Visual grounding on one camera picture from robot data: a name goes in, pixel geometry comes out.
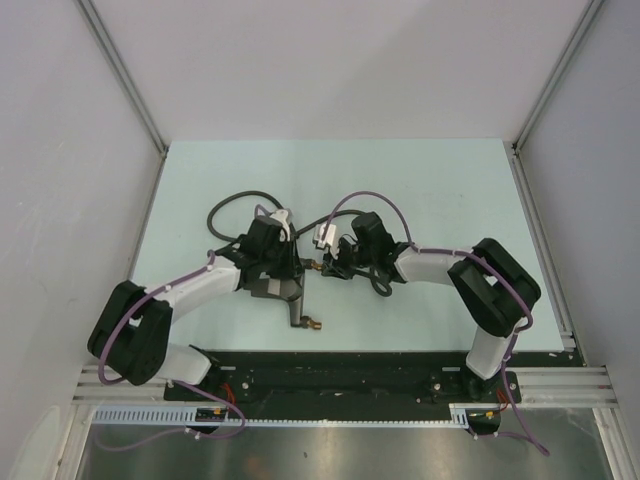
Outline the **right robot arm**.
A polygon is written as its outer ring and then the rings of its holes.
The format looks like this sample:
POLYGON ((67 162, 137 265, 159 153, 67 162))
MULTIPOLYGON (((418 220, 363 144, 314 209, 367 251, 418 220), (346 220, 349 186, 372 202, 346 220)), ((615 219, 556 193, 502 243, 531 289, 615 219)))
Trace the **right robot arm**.
POLYGON ((374 212, 351 222, 354 238, 338 236, 329 220, 315 227, 313 242, 324 252, 321 273, 350 280, 367 278, 381 296, 392 283, 427 282, 454 288, 477 328, 461 376, 463 393, 484 401, 497 389, 499 370, 508 361, 516 335, 531 326, 541 298, 534 278, 495 239, 469 250, 419 248, 396 242, 374 212))

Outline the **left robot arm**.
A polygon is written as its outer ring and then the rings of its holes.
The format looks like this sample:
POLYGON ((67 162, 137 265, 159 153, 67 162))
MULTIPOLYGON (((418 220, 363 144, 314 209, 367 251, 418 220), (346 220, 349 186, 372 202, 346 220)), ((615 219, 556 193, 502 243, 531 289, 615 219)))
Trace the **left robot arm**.
POLYGON ((289 210, 256 216, 247 233, 207 257, 204 266, 156 287, 126 280, 114 288, 87 343, 103 384, 139 386, 160 377, 185 383, 199 399, 214 397, 221 376, 212 360, 196 347, 171 343, 170 331, 195 309, 240 290, 284 301, 290 326, 308 327, 304 266, 289 210))

